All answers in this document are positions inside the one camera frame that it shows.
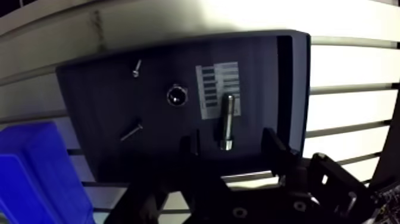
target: sticker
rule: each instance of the sticker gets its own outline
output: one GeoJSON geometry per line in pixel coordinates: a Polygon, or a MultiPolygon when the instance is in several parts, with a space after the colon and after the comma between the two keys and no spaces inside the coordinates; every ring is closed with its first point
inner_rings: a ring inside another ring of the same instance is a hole
{"type": "Polygon", "coordinates": [[[218,63],[213,66],[196,66],[201,118],[221,117],[224,94],[235,96],[235,116],[240,116],[240,84],[238,62],[218,63]]]}

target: black mount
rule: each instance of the black mount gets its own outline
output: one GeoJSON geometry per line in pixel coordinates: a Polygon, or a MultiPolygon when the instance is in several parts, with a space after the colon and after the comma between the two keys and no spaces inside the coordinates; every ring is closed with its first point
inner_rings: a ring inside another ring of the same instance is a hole
{"type": "Polygon", "coordinates": [[[232,191],[201,159],[196,136],[180,141],[177,169],[137,177],[112,210],[106,224],[158,223],[168,193],[181,191],[193,223],[363,223],[383,203],[374,192],[324,154],[302,158],[272,129],[264,129],[262,157],[278,186],[232,191]]]}

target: mounting hardware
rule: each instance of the mounting hardware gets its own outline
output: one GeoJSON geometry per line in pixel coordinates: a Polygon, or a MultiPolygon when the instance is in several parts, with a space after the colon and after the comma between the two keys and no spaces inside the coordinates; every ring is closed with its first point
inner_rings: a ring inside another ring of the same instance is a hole
{"type": "Polygon", "coordinates": [[[232,119],[235,112],[235,97],[227,94],[222,99],[222,115],[223,115],[223,134],[220,141],[221,150],[229,151],[233,146],[232,139],[232,119]]]}
{"type": "Polygon", "coordinates": [[[125,141],[127,138],[131,137],[134,133],[136,133],[136,132],[138,132],[139,130],[142,130],[142,129],[143,129],[143,126],[142,126],[140,123],[138,123],[138,124],[136,125],[136,127],[135,127],[133,130],[131,130],[128,134],[124,135],[124,136],[120,139],[120,141],[121,141],[121,142],[125,141]]]}
{"type": "Polygon", "coordinates": [[[167,92],[167,101],[174,107],[183,106],[188,101],[188,89],[174,84],[167,92]]]}
{"type": "Polygon", "coordinates": [[[139,69],[140,69],[140,65],[142,64],[142,60],[137,61],[136,67],[135,69],[132,71],[132,75],[134,78],[139,77],[139,69]]]}

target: screw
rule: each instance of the screw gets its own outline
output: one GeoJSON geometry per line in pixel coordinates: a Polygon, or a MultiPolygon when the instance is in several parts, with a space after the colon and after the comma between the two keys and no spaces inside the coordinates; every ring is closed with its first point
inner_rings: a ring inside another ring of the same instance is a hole
{"type": "Polygon", "coordinates": [[[123,142],[125,141],[127,138],[131,137],[134,133],[138,132],[139,130],[143,129],[143,126],[141,124],[137,124],[136,127],[131,130],[128,134],[124,135],[120,141],[123,142]]]}
{"type": "Polygon", "coordinates": [[[140,69],[140,65],[142,64],[142,60],[137,61],[136,67],[135,69],[132,71],[133,77],[137,78],[139,77],[139,69],[140,69]]]}

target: hex socket bolt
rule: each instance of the hex socket bolt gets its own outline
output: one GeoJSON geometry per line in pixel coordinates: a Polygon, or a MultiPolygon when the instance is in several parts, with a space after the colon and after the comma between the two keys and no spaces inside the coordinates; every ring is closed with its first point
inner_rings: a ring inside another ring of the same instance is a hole
{"type": "Polygon", "coordinates": [[[235,112],[235,97],[232,94],[225,95],[222,100],[223,115],[223,135],[220,141],[221,150],[229,151],[232,149],[232,119],[235,112]]]}

